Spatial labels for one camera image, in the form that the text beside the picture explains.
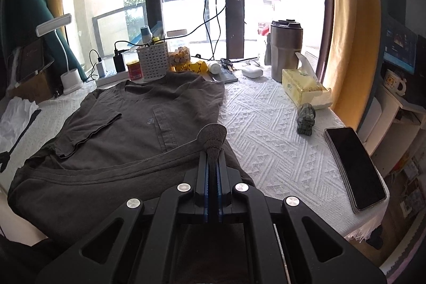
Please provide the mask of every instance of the white textured tablecloth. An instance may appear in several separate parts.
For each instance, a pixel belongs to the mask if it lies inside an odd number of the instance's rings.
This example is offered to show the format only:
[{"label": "white textured tablecloth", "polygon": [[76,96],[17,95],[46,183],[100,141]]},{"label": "white textured tablecloth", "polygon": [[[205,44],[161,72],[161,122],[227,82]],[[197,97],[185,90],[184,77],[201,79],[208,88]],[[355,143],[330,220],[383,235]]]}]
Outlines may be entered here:
[{"label": "white textured tablecloth", "polygon": [[[269,69],[254,80],[240,72],[236,75],[237,83],[225,85],[219,123],[227,127],[227,139],[257,188],[278,199],[299,197],[342,236],[369,237],[381,223],[389,198],[368,211],[352,212],[339,169],[323,137],[326,127],[343,126],[339,118],[330,109],[317,110],[312,136],[300,136],[296,133],[297,109],[281,84],[271,79]],[[42,112],[0,174],[0,185],[6,192],[16,169],[60,131],[67,117],[95,88],[93,82],[85,83],[70,95],[40,103]]]}]

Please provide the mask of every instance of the black gripper frame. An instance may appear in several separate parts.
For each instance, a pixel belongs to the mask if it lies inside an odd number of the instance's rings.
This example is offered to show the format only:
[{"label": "black gripper frame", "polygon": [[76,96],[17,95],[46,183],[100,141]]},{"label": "black gripper frame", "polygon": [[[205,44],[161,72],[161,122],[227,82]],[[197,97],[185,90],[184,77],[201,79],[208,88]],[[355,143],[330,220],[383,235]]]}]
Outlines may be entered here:
[{"label": "black gripper frame", "polygon": [[380,269],[300,199],[236,188],[240,173],[226,166],[223,150],[214,168],[202,151],[198,169],[187,171],[182,183],[190,189],[173,186],[139,205],[124,202],[46,266],[36,283],[173,283],[177,227],[206,223],[244,224],[251,283],[386,283]]}]

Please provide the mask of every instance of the small figurine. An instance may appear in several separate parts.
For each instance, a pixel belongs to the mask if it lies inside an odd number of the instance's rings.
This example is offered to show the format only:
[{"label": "small figurine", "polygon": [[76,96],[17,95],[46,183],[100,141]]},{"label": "small figurine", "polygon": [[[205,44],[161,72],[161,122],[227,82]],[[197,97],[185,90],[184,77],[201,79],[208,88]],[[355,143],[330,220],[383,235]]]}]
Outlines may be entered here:
[{"label": "small figurine", "polygon": [[315,124],[315,109],[308,102],[303,104],[297,110],[297,128],[296,131],[301,135],[312,135],[312,127]]}]

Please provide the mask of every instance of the desk lamp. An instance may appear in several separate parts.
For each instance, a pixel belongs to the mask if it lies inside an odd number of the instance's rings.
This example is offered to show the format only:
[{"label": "desk lamp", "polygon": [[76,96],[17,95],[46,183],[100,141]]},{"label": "desk lamp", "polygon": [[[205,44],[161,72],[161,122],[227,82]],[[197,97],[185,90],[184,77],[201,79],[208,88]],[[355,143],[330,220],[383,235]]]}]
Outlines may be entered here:
[{"label": "desk lamp", "polygon": [[63,54],[65,55],[65,61],[67,62],[67,72],[60,76],[60,79],[63,85],[64,94],[70,94],[71,92],[74,92],[75,90],[80,89],[83,86],[83,82],[80,78],[78,70],[69,69],[67,52],[65,51],[65,48],[63,47],[62,42],[59,39],[58,33],[56,32],[58,28],[61,28],[63,26],[66,26],[67,24],[70,24],[71,21],[72,21],[71,14],[66,14],[66,15],[62,15],[60,17],[51,19],[42,24],[39,24],[37,28],[35,29],[35,33],[37,34],[37,37],[41,37],[47,33],[54,32],[56,35],[56,38],[59,41],[60,46],[62,47]]}]

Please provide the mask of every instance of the mug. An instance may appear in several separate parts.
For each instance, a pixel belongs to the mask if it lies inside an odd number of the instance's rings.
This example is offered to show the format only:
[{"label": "mug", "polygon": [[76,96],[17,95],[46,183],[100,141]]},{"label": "mug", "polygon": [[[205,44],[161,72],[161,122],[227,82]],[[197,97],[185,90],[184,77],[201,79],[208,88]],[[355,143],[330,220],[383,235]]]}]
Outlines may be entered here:
[{"label": "mug", "polygon": [[407,90],[406,85],[407,80],[400,78],[397,74],[395,74],[393,71],[390,71],[389,69],[386,70],[385,79],[383,81],[383,84],[387,89],[389,89],[392,93],[395,93],[397,95],[405,95],[405,91]]}]

